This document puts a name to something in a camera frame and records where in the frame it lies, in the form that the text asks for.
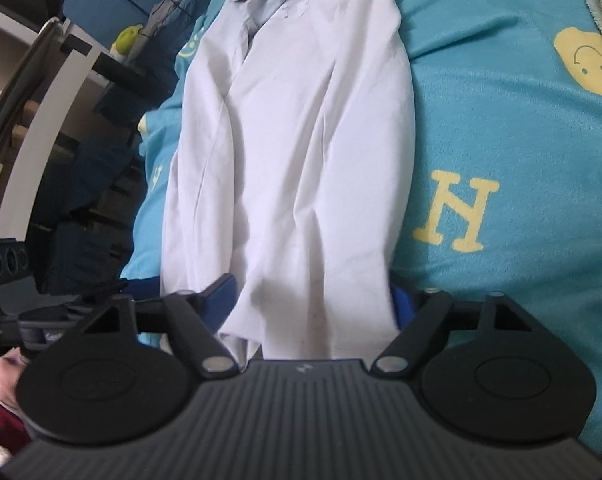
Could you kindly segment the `person's left hand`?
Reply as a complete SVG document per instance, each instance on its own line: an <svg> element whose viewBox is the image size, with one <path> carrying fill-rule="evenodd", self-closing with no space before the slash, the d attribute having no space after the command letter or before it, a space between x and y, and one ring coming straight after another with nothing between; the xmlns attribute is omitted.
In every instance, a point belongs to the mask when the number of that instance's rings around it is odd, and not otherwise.
<svg viewBox="0 0 602 480"><path fill-rule="evenodd" d="M27 366L28 359L22 356L19 348L9 350L0 358L0 405L18 416L21 409L16 398L16 385Z"/></svg>

